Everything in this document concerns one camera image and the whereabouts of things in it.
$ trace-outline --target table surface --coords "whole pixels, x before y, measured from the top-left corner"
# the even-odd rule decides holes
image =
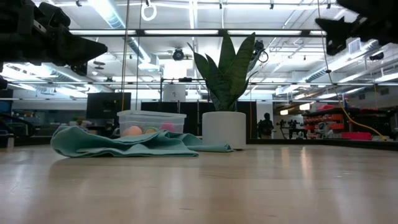
[[[396,223],[398,153],[251,147],[164,158],[0,152],[0,223]]]

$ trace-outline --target plant leaf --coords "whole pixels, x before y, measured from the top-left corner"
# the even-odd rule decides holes
[[[217,96],[220,100],[222,107],[226,107],[232,100],[231,90],[224,75],[218,69],[214,60],[206,55],[209,62],[209,76],[207,79],[207,87]]]
[[[218,68],[222,72],[222,74],[224,74],[234,62],[236,53],[231,37],[225,30],[223,30],[222,33],[223,43],[221,45],[220,62],[218,63]]]
[[[259,52],[259,53],[256,55],[256,58],[254,58],[253,60],[250,61],[249,67],[248,67],[248,72],[251,72],[251,70],[254,69],[254,67],[255,67],[256,64],[257,64],[257,61],[258,61],[259,58],[260,58],[260,56],[261,56],[261,54],[260,54],[260,52]]]
[[[195,65],[197,66],[197,69],[200,73],[200,75],[202,75],[203,78],[208,78],[209,77],[209,63],[206,60],[206,58],[198,53],[196,53],[193,50],[193,47],[187,43],[188,46],[191,48],[192,52],[193,52],[193,59],[195,60]]]
[[[209,97],[212,100],[214,107],[216,108],[216,111],[222,111],[223,106],[221,105],[220,100],[217,98],[217,96],[211,90],[208,90],[208,92],[209,92]]]
[[[254,51],[255,38],[256,33],[252,33],[243,41],[238,53],[235,56],[234,62],[225,73],[225,76],[228,77],[227,79],[232,81],[231,94],[233,96],[239,95],[244,88],[246,76],[248,74],[249,63]]]
[[[250,78],[251,78],[253,75],[257,74],[257,73],[258,73],[258,71],[256,71],[256,72],[254,72],[253,74],[251,74],[251,75],[249,76],[249,78],[246,80],[246,83],[244,84],[244,88],[242,89],[242,91],[240,92],[240,94],[234,95],[235,101],[238,100],[239,97],[241,97],[241,95],[243,95],[243,93],[244,93],[244,92],[246,91],[246,89],[248,88],[248,85],[249,85],[249,82],[250,82]]]

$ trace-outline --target clear plastic bin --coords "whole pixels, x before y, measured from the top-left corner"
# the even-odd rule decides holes
[[[131,126],[138,126],[145,133],[150,128],[182,133],[186,114],[161,113],[153,111],[126,110],[118,112],[120,133]]]

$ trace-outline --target orange ball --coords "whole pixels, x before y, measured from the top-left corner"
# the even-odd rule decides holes
[[[124,136],[135,136],[135,135],[140,135],[142,134],[141,128],[138,126],[131,126],[129,129],[126,129],[122,132],[122,137]]]

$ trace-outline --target pink ball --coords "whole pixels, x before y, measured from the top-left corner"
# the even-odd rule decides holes
[[[171,131],[171,132],[175,131],[174,125],[170,122],[164,122],[159,129],[167,130],[167,131]]]

